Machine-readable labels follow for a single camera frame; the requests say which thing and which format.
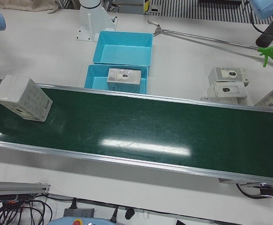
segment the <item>metal rod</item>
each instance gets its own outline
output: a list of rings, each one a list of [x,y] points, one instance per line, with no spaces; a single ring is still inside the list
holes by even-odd
[[[254,47],[254,46],[250,46],[250,45],[243,45],[243,44],[218,40],[218,39],[209,38],[209,37],[203,37],[203,36],[198,36],[198,35],[193,35],[193,34],[186,34],[186,33],[176,32],[176,31],[172,31],[172,30],[159,30],[159,33],[177,34],[177,35],[181,35],[181,36],[185,36],[185,37],[189,37],[189,38],[200,39],[200,40],[204,40],[204,41],[210,41],[210,42],[216,42],[216,43],[220,43],[220,44],[234,45],[234,46],[238,46],[238,47],[258,50],[258,47]]]
[[[180,35],[180,36],[184,36],[184,37],[188,37],[188,38],[196,38],[196,39],[200,39],[200,40],[204,40],[204,41],[211,41],[211,42],[216,42],[216,43],[220,43],[220,44],[225,44],[225,45],[234,45],[234,46],[238,46],[238,47],[242,47],[242,48],[249,48],[249,49],[254,49],[254,50],[258,50],[258,47],[254,47],[251,45],[243,45],[243,44],[238,44],[238,43],[234,43],[234,42],[229,42],[229,41],[223,41],[223,40],[218,40],[218,39],[214,39],[214,38],[210,38],[210,37],[203,37],[203,36],[198,36],[198,35],[194,35],[194,34],[186,34],[186,33],[181,33],[181,32],[177,32],[177,31],[173,31],[173,30],[164,30],[161,28],[161,26],[153,21],[149,21],[148,23],[151,25],[156,26],[156,30],[154,32],[154,36],[158,35],[158,34],[176,34],[176,35]]]

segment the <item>white table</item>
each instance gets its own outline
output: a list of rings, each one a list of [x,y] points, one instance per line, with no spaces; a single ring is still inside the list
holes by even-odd
[[[37,83],[83,87],[95,43],[76,41],[79,12],[54,14],[0,9],[7,30],[0,32],[0,78],[30,76]],[[117,30],[153,32],[147,19],[165,29],[254,45],[249,24],[117,15]],[[273,64],[252,50],[198,44],[168,36],[154,38],[148,94],[200,99],[207,95],[214,66],[247,67],[248,103],[273,89]],[[246,225],[273,223],[273,199],[252,200],[217,179],[63,157],[0,151],[0,181],[44,182],[51,192],[138,208]]]

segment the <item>blue plastic bin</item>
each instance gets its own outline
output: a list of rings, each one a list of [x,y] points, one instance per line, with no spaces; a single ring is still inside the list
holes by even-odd
[[[140,70],[140,94],[147,93],[148,67],[146,66],[90,65],[84,87],[97,90],[109,90],[107,84],[109,68]]]
[[[101,31],[95,64],[151,65],[153,34]]]

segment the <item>conveyor belt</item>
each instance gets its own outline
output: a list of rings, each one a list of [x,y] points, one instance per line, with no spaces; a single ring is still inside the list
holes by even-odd
[[[43,90],[53,100],[44,123],[23,120],[0,105],[0,143],[273,181],[272,112],[87,90]]]

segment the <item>green grabber handle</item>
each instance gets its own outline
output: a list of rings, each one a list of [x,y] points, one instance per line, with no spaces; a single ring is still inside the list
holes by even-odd
[[[268,57],[273,60],[273,46],[267,48],[258,48],[257,52],[260,52],[260,55],[264,55],[265,57],[263,67],[266,67]]]

